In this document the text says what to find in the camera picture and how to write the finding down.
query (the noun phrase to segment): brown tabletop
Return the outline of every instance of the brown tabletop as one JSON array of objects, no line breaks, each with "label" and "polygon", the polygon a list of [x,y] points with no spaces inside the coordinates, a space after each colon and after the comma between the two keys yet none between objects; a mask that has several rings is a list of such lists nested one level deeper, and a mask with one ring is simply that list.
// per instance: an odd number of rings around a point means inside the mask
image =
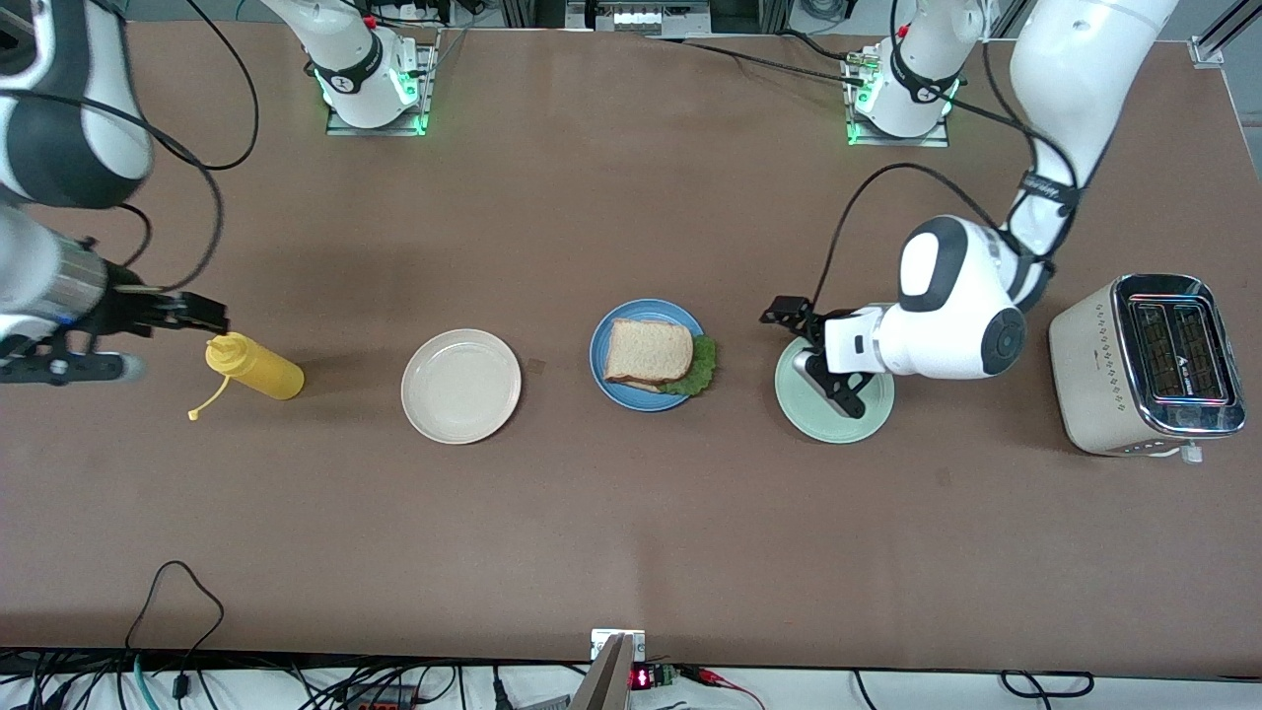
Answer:
[{"label": "brown tabletop", "polygon": [[[1258,183],[1220,74],[1184,45],[1145,64],[1016,368],[901,378],[885,429],[828,446],[780,414],[789,335],[760,310],[809,293],[882,164],[923,160],[1002,212],[1018,135],[962,113],[949,150],[851,148],[828,82],[627,35],[473,32],[430,135],[333,139],[289,32],[226,29],[262,130],[220,175],[227,230],[196,290],[309,385],[288,404],[233,387],[191,424],[218,378],[204,333],[163,332],[109,339],[148,361],[139,383],[4,390],[0,642],[117,646],[180,557],[227,605],[220,648],[582,658],[592,627],[622,626],[705,663],[1262,671],[1256,428],[1200,468],[1087,457],[1047,362],[1053,315],[1171,270],[1215,290],[1246,386],[1262,373]],[[246,91],[213,35],[131,39],[149,119],[206,160],[240,150]],[[790,40],[727,44],[830,68]],[[136,203],[156,223],[139,270],[167,282],[203,247],[204,188],[160,154]],[[962,209],[883,178],[822,306],[895,298],[909,230]],[[111,257],[138,238],[126,213],[39,213]],[[661,415],[610,402],[587,364],[596,323],[641,296],[721,347],[712,390]],[[525,373],[507,426],[464,448],[399,404],[411,352],[457,327],[501,335]],[[173,579],[138,642],[188,646],[212,617]]]}]

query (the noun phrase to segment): green plate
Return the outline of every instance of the green plate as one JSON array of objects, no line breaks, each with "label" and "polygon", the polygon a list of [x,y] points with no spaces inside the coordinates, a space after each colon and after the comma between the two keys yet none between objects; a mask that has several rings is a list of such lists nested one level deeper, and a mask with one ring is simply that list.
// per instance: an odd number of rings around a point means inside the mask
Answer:
[{"label": "green plate", "polygon": [[844,417],[793,370],[795,354],[808,344],[801,337],[790,342],[776,363],[776,400],[785,417],[801,434],[828,444],[854,444],[876,434],[893,410],[893,377],[875,376],[859,392],[859,400],[867,406],[862,420]]}]

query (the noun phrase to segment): plate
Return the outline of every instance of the plate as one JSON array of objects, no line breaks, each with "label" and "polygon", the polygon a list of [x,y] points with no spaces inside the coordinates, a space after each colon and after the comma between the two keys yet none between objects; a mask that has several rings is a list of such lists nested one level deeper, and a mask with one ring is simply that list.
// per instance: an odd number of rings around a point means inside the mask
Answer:
[{"label": "plate", "polygon": [[867,406],[861,420],[840,415],[793,370],[795,354],[806,348],[805,338],[789,343],[776,363],[776,401],[785,417],[801,434],[827,444],[854,444],[873,434],[890,419],[893,411],[893,377],[881,373],[859,391],[859,400]]},{"label": "plate", "polygon": [[588,349],[588,359],[592,364],[592,377],[596,378],[597,387],[601,388],[610,400],[636,412],[665,412],[671,407],[679,407],[688,400],[687,395],[661,395],[658,392],[645,392],[615,382],[604,382],[604,361],[610,354],[610,334],[613,332],[613,318],[628,318],[632,320],[665,320],[684,325],[693,334],[703,334],[700,323],[688,310],[675,305],[670,300],[660,298],[641,298],[627,300],[617,308],[610,310],[608,315],[596,325],[592,333],[592,346]]},{"label": "plate", "polygon": [[413,354],[401,396],[416,431],[440,444],[472,444],[509,421],[521,397],[521,367],[486,330],[447,330]]}]

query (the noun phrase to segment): yellow squeeze bottle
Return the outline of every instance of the yellow squeeze bottle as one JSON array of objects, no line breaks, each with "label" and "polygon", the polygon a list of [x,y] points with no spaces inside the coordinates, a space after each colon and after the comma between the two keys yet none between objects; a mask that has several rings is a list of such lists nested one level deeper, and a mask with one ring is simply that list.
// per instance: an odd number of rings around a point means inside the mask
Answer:
[{"label": "yellow squeeze bottle", "polygon": [[206,364],[223,376],[223,385],[206,404],[188,414],[188,419],[194,422],[197,415],[218,400],[232,381],[273,400],[292,400],[305,382],[302,368],[239,332],[207,340]]}]

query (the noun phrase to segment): white plate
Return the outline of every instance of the white plate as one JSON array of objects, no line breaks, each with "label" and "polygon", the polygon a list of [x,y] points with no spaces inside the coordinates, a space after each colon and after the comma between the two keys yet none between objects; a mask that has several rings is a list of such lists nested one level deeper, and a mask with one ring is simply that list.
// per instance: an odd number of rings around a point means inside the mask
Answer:
[{"label": "white plate", "polygon": [[447,330],[413,354],[401,392],[416,431],[440,444],[472,444],[509,421],[521,397],[521,367],[488,332]]}]

